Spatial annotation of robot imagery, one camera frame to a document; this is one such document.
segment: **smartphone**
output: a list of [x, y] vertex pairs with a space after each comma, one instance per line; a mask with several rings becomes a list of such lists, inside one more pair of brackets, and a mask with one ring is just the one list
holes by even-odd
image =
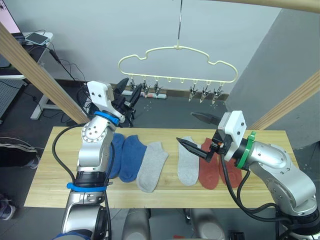
[[37, 45], [45, 45], [47, 42], [49, 42], [49, 38], [38, 33], [31, 33], [25, 38], [25, 41]]

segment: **wooden tabletop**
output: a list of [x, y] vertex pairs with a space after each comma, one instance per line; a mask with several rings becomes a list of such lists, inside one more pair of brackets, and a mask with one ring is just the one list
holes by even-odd
[[[53, 140], [62, 129], [64, 128], [54, 127], [52, 129], [26, 198], [26, 207], [65, 208], [66, 206], [69, 196], [66, 184], [71, 182], [71, 179], [56, 162], [51, 152]], [[76, 174], [78, 152], [81, 147], [80, 132], [79, 127], [67, 131], [61, 136], [56, 146], [58, 156], [74, 174]], [[178, 179], [176, 137], [191, 136], [196, 143], [202, 144], [206, 137], [212, 138], [214, 130], [118, 128], [116, 132], [125, 137], [137, 134], [139, 140], [145, 145], [161, 141], [169, 157], [164, 164], [157, 187], [152, 193], [141, 191], [136, 181], [124, 183], [118, 177], [112, 179], [113, 184], [107, 188], [110, 208], [237, 208], [221, 178], [214, 190], [205, 189], [199, 181], [193, 186], [184, 186]], [[250, 132], [246, 131], [244, 136], [248, 136]], [[283, 147], [298, 167], [285, 131], [258, 130], [256, 140]], [[249, 208], [273, 201], [267, 187], [253, 173], [241, 192], [243, 204]]]

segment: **white wall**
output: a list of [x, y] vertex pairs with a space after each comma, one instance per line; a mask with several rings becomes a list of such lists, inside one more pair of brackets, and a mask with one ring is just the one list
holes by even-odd
[[[62, 59], [76, 63], [87, 81], [117, 83], [124, 75], [118, 70], [120, 58], [150, 48], [177, 43], [179, 0], [7, 0], [7, 7], [21, 30], [46, 29], [54, 34], [54, 46]], [[210, 54], [212, 61], [235, 65], [241, 75], [276, 19], [280, 8], [257, 5], [185, 0], [183, 1], [180, 44]], [[226, 79], [233, 71], [206, 64], [202, 55], [183, 50], [155, 52], [150, 61], [128, 60], [128, 72], [172, 75], [186, 78]], [[46, 69], [57, 79], [69, 79], [47, 54]], [[74, 71], [78, 78], [81, 75]], [[154, 79], [147, 79], [154, 85]], [[189, 89], [192, 82], [168, 83], [168, 89]], [[234, 83], [225, 84], [230, 93]]]

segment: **white hanger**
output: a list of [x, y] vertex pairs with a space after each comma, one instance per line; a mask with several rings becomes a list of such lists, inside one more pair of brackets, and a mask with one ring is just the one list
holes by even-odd
[[[222, 61], [222, 60], [218, 60], [216, 62], [212, 62], [210, 61], [210, 56], [209, 54], [207, 54], [204, 51], [192, 48], [192, 47], [188, 47], [188, 46], [181, 46], [180, 45], [180, 29], [181, 29], [181, 17], [182, 17], [182, 2], [183, 0], [181, 0], [181, 5], [180, 5], [180, 19], [179, 19], [179, 30], [178, 30], [178, 39], [177, 39], [177, 45], [174, 46], [163, 46], [163, 47], [156, 47], [156, 48], [152, 48], [149, 49], [145, 52], [145, 57], [139, 57], [137, 54], [132, 54], [132, 55], [128, 55], [125, 56], [123, 58], [120, 59], [120, 61], [118, 62], [118, 68], [120, 70], [121, 73], [125, 74], [125, 75], [129, 75], [131, 78], [138, 76], [138, 77], [142, 77], [143, 79], [146, 79], [146, 77], [151, 77], [156, 79], [156, 81], [159, 80], [159, 78], [164, 78], [167, 79], [168, 82], [170, 83], [171, 80], [180, 80], [180, 82], [183, 84], [185, 80], [192, 80], [194, 83], [197, 83], [198, 81], [200, 82], [206, 82], [207, 85], [209, 85], [212, 82], [218, 82], [221, 84], [224, 83], [233, 83], [234, 81], [237, 80], [238, 78], [238, 70], [236, 69], [235, 66], [233, 66], [232, 64]], [[232, 68], [235, 72], [234, 78], [232, 80], [214, 80], [214, 79], [201, 79], [201, 78], [188, 78], [188, 77], [175, 77], [175, 76], [161, 76], [161, 75], [150, 75], [150, 74], [141, 74], [141, 73], [131, 73], [131, 72], [125, 72], [122, 70], [121, 68], [121, 63], [126, 60], [126, 59], [130, 59], [130, 58], [134, 58], [136, 57], [139, 60], [146, 60], [148, 59], [148, 54], [154, 51], [159, 51], [159, 50], [168, 50], [168, 49], [174, 49], [174, 50], [181, 50], [181, 49], [185, 49], [185, 50], [189, 50], [189, 51], [193, 51], [193, 52], [197, 52], [200, 53], [202, 55], [205, 55], [207, 58], [207, 63], [210, 65], [216, 65], [216, 64], [225, 64], [228, 67]]]

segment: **sneaker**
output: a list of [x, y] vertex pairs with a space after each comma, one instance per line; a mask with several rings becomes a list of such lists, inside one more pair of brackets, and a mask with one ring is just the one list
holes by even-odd
[[9, 204], [7, 198], [0, 194], [0, 219], [9, 220], [13, 217], [16, 207]]

